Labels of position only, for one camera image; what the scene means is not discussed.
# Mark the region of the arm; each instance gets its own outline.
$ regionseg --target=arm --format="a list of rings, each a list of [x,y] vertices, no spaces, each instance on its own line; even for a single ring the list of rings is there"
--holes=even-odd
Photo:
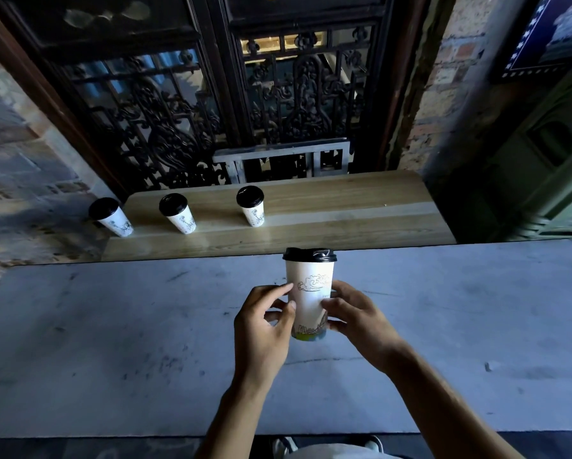
[[[436,458],[521,458],[392,327],[373,301],[334,280],[336,297],[324,300],[329,328],[343,333],[397,387]]]
[[[250,456],[264,400],[288,355],[295,304],[286,304],[279,297],[292,286],[257,286],[235,317],[235,375],[197,458]],[[282,311],[267,311],[271,307]]]

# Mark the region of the coffee cup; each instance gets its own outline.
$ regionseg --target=coffee cup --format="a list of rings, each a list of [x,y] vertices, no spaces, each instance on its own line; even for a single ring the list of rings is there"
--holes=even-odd
[[[188,200],[183,194],[169,193],[163,196],[159,203],[159,211],[185,235],[191,234],[197,228]]]
[[[252,227],[264,223],[264,193],[255,185],[247,185],[237,192],[237,204],[241,206],[245,218]]]
[[[133,226],[122,212],[122,209],[120,209],[118,201],[113,198],[99,198],[95,200],[88,208],[88,215],[91,219],[102,223],[119,237],[128,237],[133,233]]]
[[[328,314],[320,301],[330,298],[337,256],[327,248],[287,248],[282,259],[286,261],[286,280],[294,283],[288,293],[288,300],[296,302],[292,336],[303,341],[324,338]]]

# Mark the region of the cup lid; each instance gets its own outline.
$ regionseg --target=cup lid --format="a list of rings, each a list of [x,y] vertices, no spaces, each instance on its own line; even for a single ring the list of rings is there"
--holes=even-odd
[[[187,206],[188,200],[183,194],[169,193],[160,200],[159,211],[165,217],[177,216]]]
[[[256,185],[247,185],[237,192],[237,204],[242,208],[254,208],[264,200],[263,191]]]
[[[120,207],[113,198],[99,198],[88,208],[88,216],[94,220],[103,220],[111,216]]]
[[[286,248],[282,259],[294,262],[336,262],[337,255],[328,248]]]

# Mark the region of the stone wall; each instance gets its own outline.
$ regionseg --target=stone wall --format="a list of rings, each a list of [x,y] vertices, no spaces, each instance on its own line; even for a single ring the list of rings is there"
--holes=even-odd
[[[88,206],[101,196],[114,197],[0,65],[0,276],[98,260],[108,233]]]
[[[394,134],[398,169],[420,172],[435,197],[454,171],[500,146],[550,89],[489,81],[525,1],[456,0],[415,119]]]

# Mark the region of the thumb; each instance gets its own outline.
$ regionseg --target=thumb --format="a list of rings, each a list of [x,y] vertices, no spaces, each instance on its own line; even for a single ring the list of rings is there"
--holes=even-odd
[[[296,314],[296,303],[294,301],[289,301],[286,306],[282,309],[282,316],[275,326],[281,332],[285,332],[290,335],[292,331],[292,326],[294,324],[294,315]]]

